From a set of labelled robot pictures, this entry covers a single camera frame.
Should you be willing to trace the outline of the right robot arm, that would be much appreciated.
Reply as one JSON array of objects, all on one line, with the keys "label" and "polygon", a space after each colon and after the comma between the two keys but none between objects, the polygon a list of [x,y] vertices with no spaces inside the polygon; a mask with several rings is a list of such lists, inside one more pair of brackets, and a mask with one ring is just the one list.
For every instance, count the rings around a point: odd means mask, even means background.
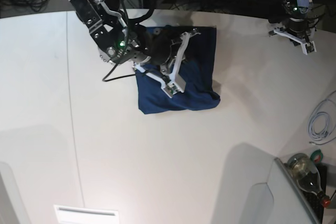
[{"label": "right robot arm", "polygon": [[68,1],[88,28],[103,61],[114,67],[132,61],[134,71],[157,81],[169,98],[185,91],[180,67],[198,29],[164,26],[149,32],[141,23],[152,16],[156,0],[148,0],[149,10],[137,18],[128,16],[124,0]]}]

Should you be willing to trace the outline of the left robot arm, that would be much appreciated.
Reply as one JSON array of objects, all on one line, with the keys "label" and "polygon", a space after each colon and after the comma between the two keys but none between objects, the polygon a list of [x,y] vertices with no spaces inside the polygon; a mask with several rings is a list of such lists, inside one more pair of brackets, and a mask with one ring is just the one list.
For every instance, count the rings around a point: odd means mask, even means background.
[{"label": "left robot arm", "polygon": [[286,15],[269,21],[274,26],[268,35],[286,37],[294,46],[300,46],[305,55],[316,52],[313,37],[320,18],[310,15],[313,0],[281,0],[281,3]]}]

